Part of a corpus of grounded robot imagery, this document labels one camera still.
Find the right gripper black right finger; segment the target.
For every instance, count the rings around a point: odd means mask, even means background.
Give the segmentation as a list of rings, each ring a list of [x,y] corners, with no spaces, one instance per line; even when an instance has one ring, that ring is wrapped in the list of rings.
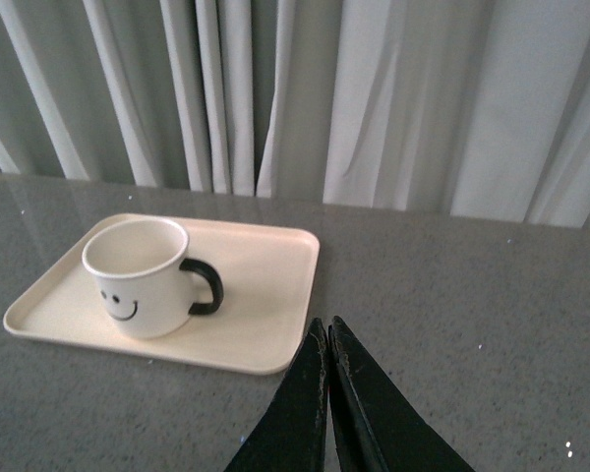
[[[328,328],[329,399],[342,471],[470,471],[341,317]]]

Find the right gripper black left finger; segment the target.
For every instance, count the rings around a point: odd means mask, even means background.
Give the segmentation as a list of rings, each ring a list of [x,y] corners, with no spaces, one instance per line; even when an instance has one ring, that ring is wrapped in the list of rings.
[[[228,471],[322,471],[329,381],[323,322],[311,321],[265,414]]]

